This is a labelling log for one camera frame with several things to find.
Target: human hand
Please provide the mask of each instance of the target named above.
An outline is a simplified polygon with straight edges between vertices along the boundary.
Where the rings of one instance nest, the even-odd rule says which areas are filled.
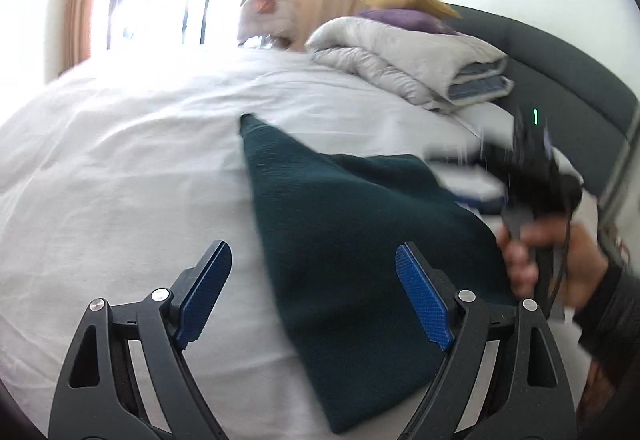
[[[507,275],[514,295],[532,297],[538,281],[538,266],[529,258],[530,247],[562,246],[566,232],[566,218],[545,217],[525,224],[520,229],[520,240],[512,240],[502,225],[496,239],[507,265]],[[571,225],[567,273],[561,291],[564,304],[578,311],[584,308],[604,277],[609,261],[591,240],[582,224]]]

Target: mattress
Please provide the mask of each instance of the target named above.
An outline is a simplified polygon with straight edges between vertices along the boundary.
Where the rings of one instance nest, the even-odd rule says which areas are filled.
[[[185,350],[200,391],[229,438],[334,437],[274,305],[238,135],[247,112],[322,153],[424,158],[479,145],[467,124],[304,54],[112,52],[68,72],[0,127],[0,378],[43,431],[86,305],[139,301],[225,240],[231,275]],[[499,189],[482,171],[437,175],[458,190]],[[594,230],[594,201],[580,211]],[[553,328],[577,399],[589,359],[576,327]],[[482,403],[485,361],[463,423]],[[423,394],[342,437],[396,438]]]

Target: upholstered headboard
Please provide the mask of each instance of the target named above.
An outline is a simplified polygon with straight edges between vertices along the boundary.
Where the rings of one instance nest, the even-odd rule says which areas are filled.
[[[497,46],[510,60],[505,75],[512,93],[496,103],[515,113],[538,113],[553,143],[584,177],[599,199],[604,219],[636,144],[639,102],[616,75],[583,51],[516,20],[454,6],[461,20],[449,23]]]

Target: blue gripper pad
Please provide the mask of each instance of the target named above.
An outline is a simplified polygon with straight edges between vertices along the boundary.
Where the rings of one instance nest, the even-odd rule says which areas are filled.
[[[176,327],[174,341],[180,350],[200,337],[231,272],[231,262],[228,244],[214,242],[195,267],[183,271],[175,280],[170,321]]]
[[[452,282],[442,271],[431,268],[412,243],[396,250],[396,273],[430,341],[449,351],[455,339],[456,289]]]

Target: purple pillow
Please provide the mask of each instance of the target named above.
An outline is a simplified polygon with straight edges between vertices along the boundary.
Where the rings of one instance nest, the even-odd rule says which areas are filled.
[[[417,30],[418,32],[429,32],[430,34],[456,33],[451,27],[435,16],[411,9],[363,11],[358,14],[358,16],[406,30]]]

